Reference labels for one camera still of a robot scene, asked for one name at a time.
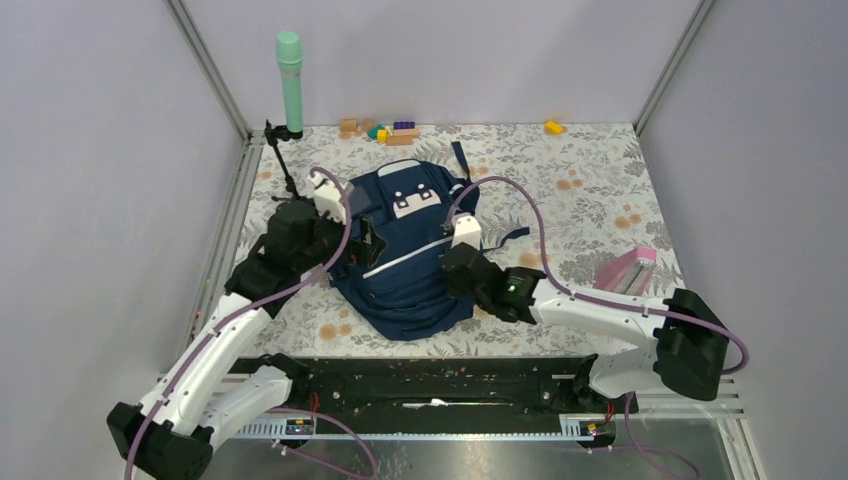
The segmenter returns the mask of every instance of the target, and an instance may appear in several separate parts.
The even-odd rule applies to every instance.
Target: microphone
[[[277,35],[277,64],[283,78],[283,102],[286,105],[286,128],[290,138],[303,138],[303,101],[300,93],[300,67],[303,52],[300,37],[294,32]]]

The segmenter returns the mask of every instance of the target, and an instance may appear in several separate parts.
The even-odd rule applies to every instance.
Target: white wall
[[[747,340],[769,479],[844,478],[848,3],[719,2],[642,136],[687,283]]]
[[[284,123],[276,35],[308,125],[634,121],[698,0],[187,0],[248,123]]]
[[[0,478],[118,478],[239,148],[163,1],[0,3]]]

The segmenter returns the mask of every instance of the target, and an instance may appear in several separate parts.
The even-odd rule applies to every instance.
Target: green block
[[[384,130],[385,128],[386,127],[382,125],[377,125],[371,130],[368,130],[368,137],[371,138],[371,140],[377,140],[377,132],[379,132],[380,130]]]

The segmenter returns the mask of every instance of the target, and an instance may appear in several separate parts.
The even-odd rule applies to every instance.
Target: blue bag
[[[468,174],[461,149],[457,153]],[[389,340],[429,337],[471,318],[474,299],[449,298],[447,277],[439,265],[452,240],[442,225],[450,205],[471,184],[470,175],[456,178],[440,165],[407,159],[350,183],[367,193],[371,205],[361,214],[371,217],[374,232],[386,242],[372,267],[339,265],[330,270],[332,284],[353,308]],[[479,191],[469,193],[458,212],[473,215],[479,198]],[[359,235],[354,222],[352,238]]]

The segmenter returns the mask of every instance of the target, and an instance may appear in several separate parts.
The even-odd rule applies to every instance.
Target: floral pattern
[[[503,175],[523,185],[545,220],[548,261],[561,279],[590,286],[595,271],[637,246],[658,251],[647,295],[669,296],[683,285],[677,260],[651,186],[639,142],[629,124],[567,125],[562,135],[540,125],[420,126],[411,146],[387,147],[364,135],[339,135],[336,127],[305,129],[303,140],[280,144],[289,171],[304,191],[306,174],[320,165],[353,178],[403,158],[444,165],[462,174],[451,142],[459,140],[479,179]],[[539,268],[538,226],[525,200],[508,185],[484,185],[476,218],[483,241],[496,244],[509,231],[530,226],[532,234],[488,254],[501,266]],[[266,146],[250,197],[236,253],[242,261],[284,195],[282,169]],[[389,341],[377,333],[327,278],[295,295],[243,355],[285,352],[296,356],[582,356],[615,353],[626,343],[560,326],[498,321],[475,309],[474,318],[449,331],[413,342]]]

